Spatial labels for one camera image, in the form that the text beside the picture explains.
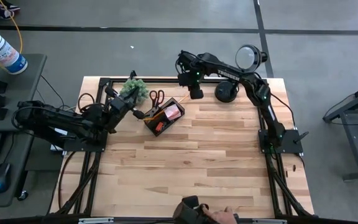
computer mouse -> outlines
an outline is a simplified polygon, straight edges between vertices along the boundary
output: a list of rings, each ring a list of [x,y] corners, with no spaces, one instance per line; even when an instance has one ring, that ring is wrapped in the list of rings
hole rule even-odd
[[[5,192],[11,184],[11,164],[0,164],[0,193]]]

wood grain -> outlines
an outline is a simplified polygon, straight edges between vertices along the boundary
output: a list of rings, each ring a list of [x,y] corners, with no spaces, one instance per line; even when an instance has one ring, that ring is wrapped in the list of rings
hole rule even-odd
[[[80,94],[96,97],[99,78],[84,77]],[[288,103],[284,81],[274,78],[268,82],[272,93]],[[163,90],[165,101],[171,97],[180,100],[188,94],[187,88],[174,83],[147,86],[149,90]],[[259,153],[257,110],[243,88],[232,103],[221,103],[214,97],[215,86],[202,84],[205,97],[201,100],[183,100],[185,116],[157,138],[142,121],[127,114],[117,126],[117,133],[108,137],[92,216],[171,217],[183,197],[198,195],[200,202],[209,204],[212,210],[229,205],[242,218],[273,217],[265,157]],[[116,90],[121,87],[122,83],[114,84]],[[81,104],[90,102],[90,98],[84,98]],[[278,120],[292,128],[288,109],[275,98],[272,104]],[[139,109],[146,112],[150,107],[151,101],[147,100]],[[78,152],[67,165],[63,203],[78,185],[83,156]],[[283,155],[283,163],[288,187],[313,213],[301,161]],[[281,190],[277,192],[284,212]],[[57,209],[56,190],[50,212]]]

human hand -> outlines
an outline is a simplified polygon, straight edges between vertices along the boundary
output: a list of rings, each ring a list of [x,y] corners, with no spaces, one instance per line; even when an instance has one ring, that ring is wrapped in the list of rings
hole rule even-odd
[[[233,215],[233,210],[231,207],[226,207],[224,211],[218,211],[218,212],[210,212],[205,205],[203,205],[203,212],[206,216],[210,217],[214,221],[220,223],[220,224],[237,224],[236,219]]]

orange object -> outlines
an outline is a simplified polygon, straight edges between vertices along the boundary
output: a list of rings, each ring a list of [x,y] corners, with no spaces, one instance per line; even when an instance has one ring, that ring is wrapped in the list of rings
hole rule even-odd
[[[164,127],[164,123],[159,122],[159,124],[157,125],[157,127],[155,128],[156,131],[161,131],[161,129]]]

scissors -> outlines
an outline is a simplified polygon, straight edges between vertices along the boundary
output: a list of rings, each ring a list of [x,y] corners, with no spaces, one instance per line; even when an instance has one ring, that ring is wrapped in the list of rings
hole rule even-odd
[[[165,93],[162,90],[158,92],[155,90],[150,91],[150,99],[152,99],[152,109],[150,111],[150,116],[154,116],[154,114],[158,111],[160,104],[164,102]]]

